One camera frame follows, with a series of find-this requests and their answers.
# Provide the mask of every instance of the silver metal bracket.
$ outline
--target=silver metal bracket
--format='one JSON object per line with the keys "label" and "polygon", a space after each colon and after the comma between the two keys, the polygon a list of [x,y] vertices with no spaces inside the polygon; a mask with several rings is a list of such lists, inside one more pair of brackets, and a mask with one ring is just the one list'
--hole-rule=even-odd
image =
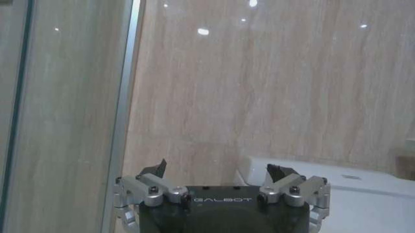
{"label": "silver metal bracket", "polygon": [[186,201],[188,190],[186,187],[174,186],[167,180],[151,173],[136,177],[117,178],[115,183],[115,216],[123,221],[124,230],[128,233],[139,233],[139,223],[135,213],[139,213],[139,205],[156,207],[163,204],[167,196],[172,203]]}
{"label": "silver metal bracket", "polygon": [[310,211],[310,233],[318,233],[322,221],[330,214],[330,184],[327,179],[314,176],[308,180],[299,174],[291,174],[275,183],[259,188],[259,197],[266,204],[276,203],[280,196],[292,207],[302,207],[307,202]]}

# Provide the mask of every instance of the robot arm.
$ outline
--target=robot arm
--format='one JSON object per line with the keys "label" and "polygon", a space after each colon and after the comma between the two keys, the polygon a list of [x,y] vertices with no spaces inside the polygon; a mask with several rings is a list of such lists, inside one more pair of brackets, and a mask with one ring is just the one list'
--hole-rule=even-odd
{"label": "robot arm", "polygon": [[166,161],[136,177],[117,178],[115,215],[125,231],[319,232],[330,212],[327,179],[314,176],[307,180],[291,168],[270,166],[272,180],[262,187],[175,186],[163,179]]}

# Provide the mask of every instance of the screw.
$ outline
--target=screw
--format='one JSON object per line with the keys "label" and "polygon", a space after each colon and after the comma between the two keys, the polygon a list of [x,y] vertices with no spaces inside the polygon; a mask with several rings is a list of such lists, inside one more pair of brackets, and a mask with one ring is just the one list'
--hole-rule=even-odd
{"label": "screw", "polygon": [[290,193],[291,194],[299,194],[300,193],[300,188],[298,186],[291,186],[290,187]]}
{"label": "screw", "polygon": [[268,202],[267,195],[263,193],[259,193],[259,195],[256,196],[256,201],[259,205],[264,206]]}
{"label": "screw", "polygon": [[149,187],[148,194],[156,194],[158,192],[159,192],[159,187],[156,186]]}

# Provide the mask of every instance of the white toilet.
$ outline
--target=white toilet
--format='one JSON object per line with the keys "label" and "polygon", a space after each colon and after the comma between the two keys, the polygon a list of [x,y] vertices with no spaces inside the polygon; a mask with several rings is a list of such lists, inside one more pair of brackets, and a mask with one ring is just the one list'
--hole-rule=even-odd
{"label": "white toilet", "polygon": [[307,178],[327,177],[330,216],[320,233],[415,233],[415,181],[382,172],[244,157],[239,161],[235,183],[262,186],[267,164],[291,167]]}

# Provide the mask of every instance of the beige marble wall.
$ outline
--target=beige marble wall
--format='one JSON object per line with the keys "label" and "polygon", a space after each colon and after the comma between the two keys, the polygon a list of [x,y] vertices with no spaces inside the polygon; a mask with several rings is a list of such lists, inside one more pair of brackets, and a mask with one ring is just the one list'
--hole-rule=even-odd
{"label": "beige marble wall", "polygon": [[35,1],[7,233],[99,233],[131,1]]}
{"label": "beige marble wall", "polygon": [[27,0],[15,0],[13,4],[0,4],[0,193],[13,112],[25,4]]}
{"label": "beige marble wall", "polygon": [[415,119],[414,11],[412,0],[148,1],[124,174],[167,158],[176,183],[228,183],[240,155],[392,172]]}

